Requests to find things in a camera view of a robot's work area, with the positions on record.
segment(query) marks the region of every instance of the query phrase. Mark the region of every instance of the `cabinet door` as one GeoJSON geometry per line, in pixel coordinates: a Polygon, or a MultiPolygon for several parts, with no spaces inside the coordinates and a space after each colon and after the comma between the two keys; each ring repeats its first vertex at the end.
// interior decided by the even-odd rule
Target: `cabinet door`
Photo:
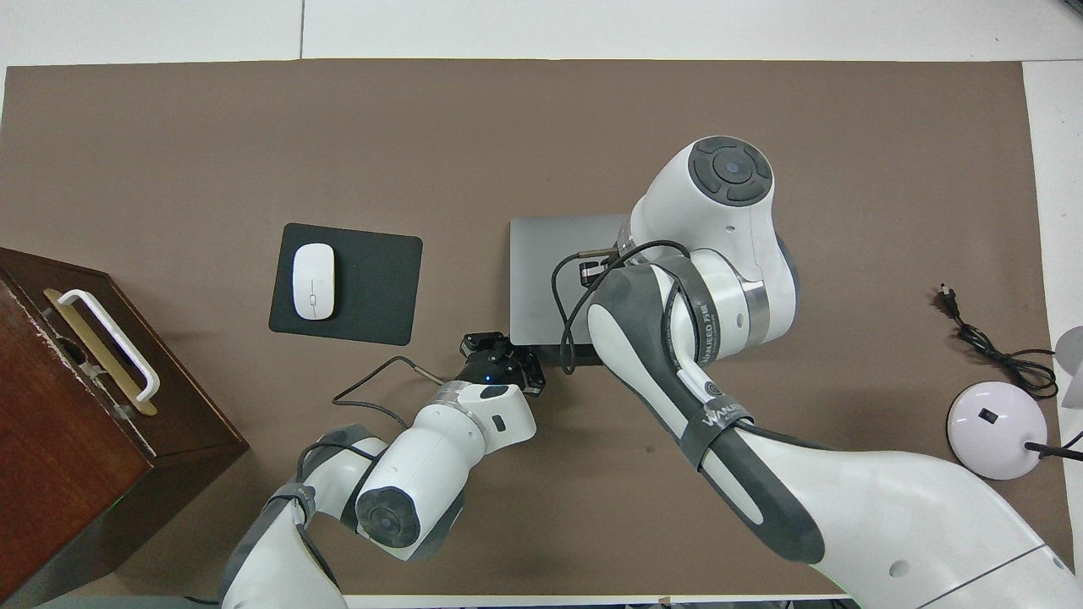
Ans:
{"type": "Polygon", "coordinates": [[[0,272],[0,599],[149,466],[0,272]]]}
{"type": "MultiPolygon", "coordinates": [[[[157,414],[144,416],[133,413],[122,423],[130,427],[130,436],[144,445],[149,453],[148,456],[153,458],[243,442],[239,435],[132,308],[108,275],[2,248],[0,248],[0,268],[10,274],[18,289],[39,311],[49,311],[53,308],[44,294],[45,289],[54,289],[62,294],[69,289],[91,293],[156,371],[160,379],[160,389],[151,401],[157,409],[157,414]]],[[[120,362],[128,375],[136,383],[141,383],[142,373],[90,310],[82,302],[73,306],[120,362]]],[[[58,315],[50,315],[49,323],[55,327],[65,327],[65,322],[57,318],[58,315]]],[[[122,393],[117,393],[116,397],[122,398],[122,393]]]]}

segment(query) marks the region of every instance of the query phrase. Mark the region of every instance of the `brown wooden box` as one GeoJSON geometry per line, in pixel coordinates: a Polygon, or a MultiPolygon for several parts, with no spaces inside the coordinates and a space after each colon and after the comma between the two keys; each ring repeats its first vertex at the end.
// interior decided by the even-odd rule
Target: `brown wooden box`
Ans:
{"type": "MultiPolygon", "coordinates": [[[[74,304],[136,384],[143,376],[74,304]]],[[[130,556],[248,449],[105,273],[0,248],[0,601],[30,607],[130,556]],[[91,293],[160,378],[132,407],[45,296],[91,293]]]]}

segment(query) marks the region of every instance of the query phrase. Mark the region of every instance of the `white handle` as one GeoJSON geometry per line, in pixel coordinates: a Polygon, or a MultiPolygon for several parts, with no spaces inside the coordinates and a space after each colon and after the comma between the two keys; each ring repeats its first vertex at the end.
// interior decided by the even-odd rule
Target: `white handle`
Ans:
{"type": "Polygon", "coordinates": [[[113,321],[113,318],[105,311],[102,303],[94,298],[94,295],[82,289],[69,289],[64,293],[63,296],[56,299],[61,304],[70,304],[76,301],[76,299],[82,299],[87,303],[87,308],[90,309],[91,313],[97,318],[97,321],[105,326],[113,339],[116,340],[117,345],[123,349],[125,353],[128,354],[128,359],[135,364],[135,367],[143,373],[143,377],[146,378],[146,388],[140,391],[140,394],[135,399],[140,402],[145,402],[151,399],[152,396],[158,392],[158,387],[160,381],[158,380],[158,373],[154,372],[151,364],[147,363],[146,359],[142,353],[135,349],[132,341],[128,339],[128,336],[120,329],[117,322],[113,321]]]}

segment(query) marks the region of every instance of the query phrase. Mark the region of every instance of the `power cord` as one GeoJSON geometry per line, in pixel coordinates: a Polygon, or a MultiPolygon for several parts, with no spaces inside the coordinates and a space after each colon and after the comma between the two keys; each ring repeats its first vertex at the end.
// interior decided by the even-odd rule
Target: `power cord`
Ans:
{"type": "Polygon", "coordinates": [[[940,284],[940,291],[937,293],[934,302],[945,315],[958,324],[958,332],[955,336],[963,342],[974,347],[974,350],[979,354],[1004,368],[1008,378],[1016,386],[1035,400],[1048,400],[1056,397],[1058,390],[1057,377],[1053,368],[1019,358],[1019,355],[1028,353],[1052,355],[1053,351],[1048,349],[1023,349],[1022,351],[1015,351],[1013,353],[1001,352],[993,346],[993,341],[986,336],[986,333],[963,321],[960,316],[958,303],[955,301],[955,290],[944,284],[940,284]]]}
{"type": "Polygon", "coordinates": [[[348,393],[350,393],[351,391],[353,391],[353,390],[357,389],[358,387],[361,387],[362,385],[368,383],[374,376],[380,374],[380,372],[382,372],[383,368],[390,366],[391,364],[393,364],[395,362],[403,362],[403,363],[405,363],[414,372],[416,372],[417,374],[419,374],[419,375],[428,378],[429,380],[435,383],[436,385],[443,385],[444,384],[444,381],[439,376],[436,376],[436,375],[432,374],[431,372],[422,368],[421,366],[415,364],[413,361],[410,361],[409,358],[404,358],[403,355],[395,355],[394,358],[391,358],[388,361],[386,361],[382,364],[380,364],[379,367],[377,367],[373,372],[368,373],[368,376],[366,376],[365,378],[362,378],[357,383],[354,383],[353,385],[351,385],[350,387],[348,387],[344,391],[342,391],[338,396],[335,396],[334,398],[331,398],[331,403],[336,404],[336,405],[339,405],[339,406],[361,406],[363,409],[371,409],[374,411],[379,411],[379,412],[381,412],[381,413],[390,416],[391,418],[395,419],[395,423],[397,423],[403,429],[408,429],[409,426],[406,425],[406,422],[403,420],[403,418],[401,416],[399,416],[397,414],[395,414],[393,411],[391,411],[389,409],[386,409],[386,407],[383,407],[383,406],[381,406],[379,404],[374,404],[373,402],[362,402],[362,401],[356,401],[356,400],[343,400],[342,399],[348,393]]]}
{"type": "Polygon", "coordinates": [[[592,249],[587,251],[577,251],[561,260],[557,264],[557,267],[553,268],[552,276],[550,277],[550,285],[552,287],[552,298],[553,300],[557,301],[557,311],[560,313],[560,321],[563,322],[564,324],[564,332],[560,336],[560,345],[558,351],[560,358],[560,370],[563,371],[564,374],[570,375],[575,372],[575,337],[572,336],[572,323],[575,322],[575,318],[576,315],[579,314],[579,310],[583,309],[583,306],[586,304],[587,300],[590,299],[590,296],[595,293],[595,290],[598,289],[598,286],[601,285],[602,281],[606,276],[609,276],[610,272],[613,269],[624,265],[624,263],[627,262],[629,259],[631,259],[631,257],[638,255],[644,249],[649,249],[652,247],[671,247],[677,251],[680,251],[681,255],[684,256],[686,258],[691,257],[691,254],[689,252],[688,248],[675,241],[658,239],[658,241],[648,242],[642,245],[637,245],[636,247],[629,249],[628,251],[622,254],[621,256],[617,256],[615,259],[613,259],[612,262],[609,263],[609,265],[606,265],[605,270],[602,271],[601,274],[599,274],[598,277],[595,278],[593,283],[590,284],[590,287],[588,287],[583,293],[583,296],[579,297],[579,301],[575,303],[575,307],[572,309],[571,315],[565,314],[564,304],[560,301],[560,293],[557,291],[557,275],[558,273],[560,273],[560,270],[572,260],[576,260],[579,258],[612,257],[614,254],[616,254],[617,250],[610,248],[610,249],[592,249]]]}

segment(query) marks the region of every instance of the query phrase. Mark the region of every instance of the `brown tabletop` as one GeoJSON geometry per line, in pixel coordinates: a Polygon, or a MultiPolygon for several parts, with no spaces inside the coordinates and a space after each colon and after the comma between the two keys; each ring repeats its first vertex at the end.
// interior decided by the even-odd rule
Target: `brown tabletop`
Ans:
{"type": "MultiPolygon", "coordinates": [[[[378,414],[329,398],[393,354],[443,375],[508,326],[508,223],[630,211],[687,143],[754,143],[801,275],[781,339],[710,368],[759,425],[952,458],[962,389],[1003,379],[929,306],[952,284],[1008,349],[1048,347],[1018,64],[303,61],[9,69],[0,245],[109,272],[252,450],[97,593],[212,595],[298,452],[378,414]],[[268,329],[283,226],[425,243],[404,348],[268,329]]],[[[433,386],[365,399],[407,418],[433,386]]],[[[348,594],[794,594],[837,588],[762,546],[606,371],[549,371],[537,436],[472,472],[434,558],[330,519],[348,594]]],[[[1053,424],[1053,404],[1043,404],[1053,424]]],[[[1071,559],[1062,466],[996,482],[1071,559]]]]}

